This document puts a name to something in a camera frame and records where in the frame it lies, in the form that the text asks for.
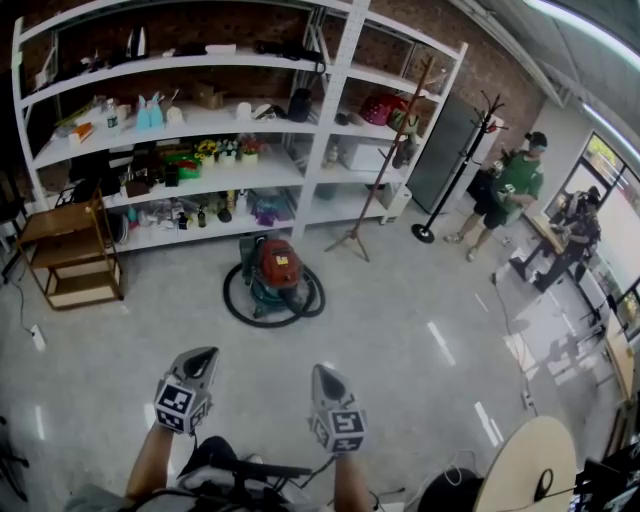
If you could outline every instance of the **black bag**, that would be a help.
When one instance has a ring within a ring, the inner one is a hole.
[[[311,113],[311,91],[309,89],[296,89],[289,101],[287,119],[295,123],[304,123]]]

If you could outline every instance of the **black shorts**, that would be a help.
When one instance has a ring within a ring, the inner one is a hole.
[[[490,190],[483,191],[473,212],[484,216],[484,225],[487,229],[495,229],[507,221],[507,212],[493,198]]]

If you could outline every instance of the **sneaker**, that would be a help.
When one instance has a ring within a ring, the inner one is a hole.
[[[462,242],[462,238],[460,237],[460,235],[458,235],[458,233],[454,233],[453,235],[446,235],[444,237],[444,241],[448,244],[459,244],[460,242]]]

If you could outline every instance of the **gray shoe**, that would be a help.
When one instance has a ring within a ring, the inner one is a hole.
[[[469,249],[469,252],[467,252],[467,261],[475,260],[476,254],[478,254],[478,249],[476,249],[475,247],[472,247],[471,249]]]
[[[458,233],[454,233],[453,235],[446,235],[444,241],[448,244],[459,244],[462,242],[462,237]]]

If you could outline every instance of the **ceiling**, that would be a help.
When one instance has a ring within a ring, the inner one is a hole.
[[[590,104],[640,149],[640,72],[583,32],[522,0],[476,0],[559,89]],[[553,0],[640,53],[640,0]]]

